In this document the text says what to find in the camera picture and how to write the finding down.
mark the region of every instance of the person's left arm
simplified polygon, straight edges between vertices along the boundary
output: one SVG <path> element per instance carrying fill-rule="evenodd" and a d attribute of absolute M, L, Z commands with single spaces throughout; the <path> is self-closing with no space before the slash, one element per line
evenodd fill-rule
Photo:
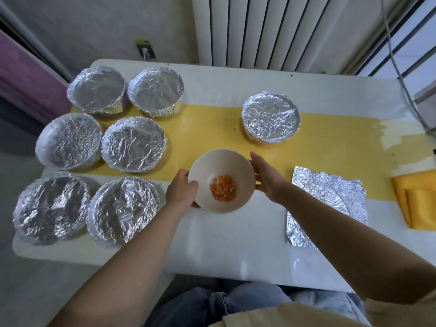
<path fill-rule="evenodd" d="M 147 227 L 94 274 L 48 325 L 123 326 L 143 324 L 180 220 L 197 194 L 180 170 L 166 192 L 166 204 Z"/>

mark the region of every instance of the hand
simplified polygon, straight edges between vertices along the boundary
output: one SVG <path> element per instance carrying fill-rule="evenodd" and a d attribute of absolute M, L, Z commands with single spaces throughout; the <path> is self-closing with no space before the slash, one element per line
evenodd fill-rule
<path fill-rule="evenodd" d="M 263 191 L 271 201 L 281 204 L 280 193 L 282 188 L 288 184 L 285 178 L 269 165 L 261 156 L 254 151 L 250 153 L 250 163 L 253 165 L 254 172 L 256 174 L 256 180 L 260 182 L 260 185 L 256 185 L 256 190 Z"/>
<path fill-rule="evenodd" d="M 190 183 L 187 183 L 187 176 L 187 170 L 179 170 L 179 172 L 177 172 L 173 181 L 166 190 L 165 198 L 167 204 L 181 204 L 186 208 L 193 204 L 193 201 L 197 196 L 198 182 L 191 181 Z"/>

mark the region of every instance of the beige shirt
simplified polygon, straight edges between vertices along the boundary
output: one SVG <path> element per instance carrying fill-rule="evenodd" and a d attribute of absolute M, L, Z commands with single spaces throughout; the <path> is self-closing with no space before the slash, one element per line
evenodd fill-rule
<path fill-rule="evenodd" d="M 368 320 L 375 327 L 436 326 L 436 291 L 413 305 L 366 300 Z M 210 327 L 327 326 L 362 327 L 360 322 L 337 313 L 292 302 L 249 312 L 230 314 Z"/>

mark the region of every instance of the blue jeans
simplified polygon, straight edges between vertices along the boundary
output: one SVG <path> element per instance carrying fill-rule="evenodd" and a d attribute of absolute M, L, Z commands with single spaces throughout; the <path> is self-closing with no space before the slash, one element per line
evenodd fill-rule
<path fill-rule="evenodd" d="M 344 292 L 306 290 L 291 295 L 291 298 L 369 325 L 357 305 Z M 292 302 L 291 298 L 279 286 L 265 282 L 244 283 L 228 295 L 195 287 L 154 309 L 144 327 L 209 326 L 228 314 L 277 307 Z"/>

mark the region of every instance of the orange food piece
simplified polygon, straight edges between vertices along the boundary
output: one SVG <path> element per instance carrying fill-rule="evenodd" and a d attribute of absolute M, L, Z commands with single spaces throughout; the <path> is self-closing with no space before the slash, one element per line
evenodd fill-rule
<path fill-rule="evenodd" d="M 216 201 L 230 202 L 236 197 L 236 184 L 227 173 L 213 178 L 210 189 Z"/>

